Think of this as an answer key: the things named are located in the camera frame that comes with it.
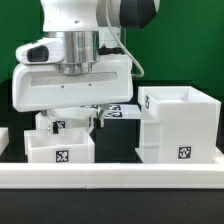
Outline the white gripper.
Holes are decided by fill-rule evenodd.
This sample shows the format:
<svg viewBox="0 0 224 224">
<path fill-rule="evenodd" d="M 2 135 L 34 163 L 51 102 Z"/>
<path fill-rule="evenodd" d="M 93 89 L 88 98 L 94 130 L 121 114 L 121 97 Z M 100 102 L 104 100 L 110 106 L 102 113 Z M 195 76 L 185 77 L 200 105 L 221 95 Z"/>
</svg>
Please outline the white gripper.
<svg viewBox="0 0 224 224">
<path fill-rule="evenodd" d="M 64 75 L 56 64 L 16 66 L 12 82 L 13 107 L 19 112 L 41 111 L 47 130 L 64 126 L 52 121 L 48 109 L 100 105 L 97 127 L 104 127 L 108 103 L 128 102 L 133 96 L 132 62 L 126 55 L 105 55 L 83 75 Z"/>
</svg>

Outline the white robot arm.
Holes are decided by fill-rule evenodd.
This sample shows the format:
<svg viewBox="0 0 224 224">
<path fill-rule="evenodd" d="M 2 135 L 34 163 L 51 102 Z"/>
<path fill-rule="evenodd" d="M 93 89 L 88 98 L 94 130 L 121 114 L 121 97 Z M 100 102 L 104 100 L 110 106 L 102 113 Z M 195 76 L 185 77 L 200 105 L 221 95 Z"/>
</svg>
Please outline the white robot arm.
<svg viewBox="0 0 224 224">
<path fill-rule="evenodd" d="M 139 63 L 117 30 L 142 29 L 160 0 L 40 0 L 46 36 L 16 50 L 13 107 L 19 112 L 128 102 Z"/>
</svg>

